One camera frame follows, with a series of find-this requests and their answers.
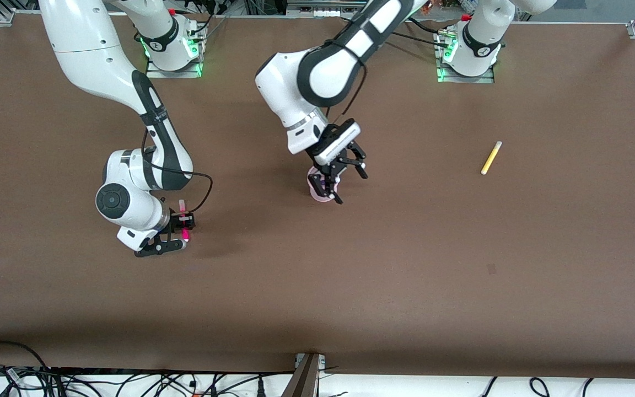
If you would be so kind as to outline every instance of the yellow pen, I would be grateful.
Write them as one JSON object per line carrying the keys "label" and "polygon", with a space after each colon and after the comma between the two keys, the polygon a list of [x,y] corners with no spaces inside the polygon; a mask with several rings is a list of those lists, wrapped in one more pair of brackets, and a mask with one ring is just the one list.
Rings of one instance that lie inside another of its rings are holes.
{"label": "yellow pen", "polygon": [[492,153],[489,154],[489,158],[487,158],[486,163],[484,163],[484,167],[482,168],[483,175],[486,175],[487,172],[489,171],[489,167],[491,167],[492,162],[494,161],[494,158],[496,157],[496,154],[499,153],[499,148],[501,148],[501,141],[498,141],[496,145],[494,145],[494,148],[492,149]]}

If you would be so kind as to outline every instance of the brown tabletop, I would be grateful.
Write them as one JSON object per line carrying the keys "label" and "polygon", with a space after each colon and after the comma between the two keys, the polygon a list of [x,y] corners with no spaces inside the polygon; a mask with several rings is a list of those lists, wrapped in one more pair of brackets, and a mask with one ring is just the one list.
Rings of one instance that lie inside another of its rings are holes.
{"label": "brown tabletop", "polygon": [[94,201],[138,116],[68,83],[39,15],[0,28],[0,339],[51,366],[268,371],[311,350],[342,372],[635,377],[625,27],[512,25],[493,85],[438,83],[430,45],[389,38],[348,115],[370,178],[345,173],[339,206],[308,195],[254,73],[342,25],[232,18],[201,78],[154,80],[215,188],[189,247],[146,259]]}

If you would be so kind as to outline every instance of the gray floor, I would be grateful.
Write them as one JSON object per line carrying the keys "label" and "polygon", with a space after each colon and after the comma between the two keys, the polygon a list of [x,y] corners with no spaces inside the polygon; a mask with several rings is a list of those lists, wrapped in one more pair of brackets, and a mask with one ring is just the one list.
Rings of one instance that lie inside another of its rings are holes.
{"label": "gray floor", "polygon": [[545,22],[628,22],[635,19],[635,0],[558,0],[531,20]]}

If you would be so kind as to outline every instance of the black plug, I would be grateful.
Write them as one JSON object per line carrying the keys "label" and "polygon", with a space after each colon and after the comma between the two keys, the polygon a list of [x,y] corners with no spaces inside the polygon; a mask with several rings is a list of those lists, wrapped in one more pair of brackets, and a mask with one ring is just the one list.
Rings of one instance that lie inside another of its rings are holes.
{"label": "black plug", "polygon": [[266,391],[264,390],[264,379],[259,377],[259,389],[256,391],[256,397],[266,397]]}

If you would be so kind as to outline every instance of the small square mark on table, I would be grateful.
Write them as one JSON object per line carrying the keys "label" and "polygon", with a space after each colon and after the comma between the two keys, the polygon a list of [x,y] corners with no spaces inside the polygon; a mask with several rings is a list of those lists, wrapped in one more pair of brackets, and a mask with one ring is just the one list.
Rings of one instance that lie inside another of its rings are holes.
{"label": "small square mark on table", "polygon": [[585,0],[557,0],[556,10],[587,10]]}

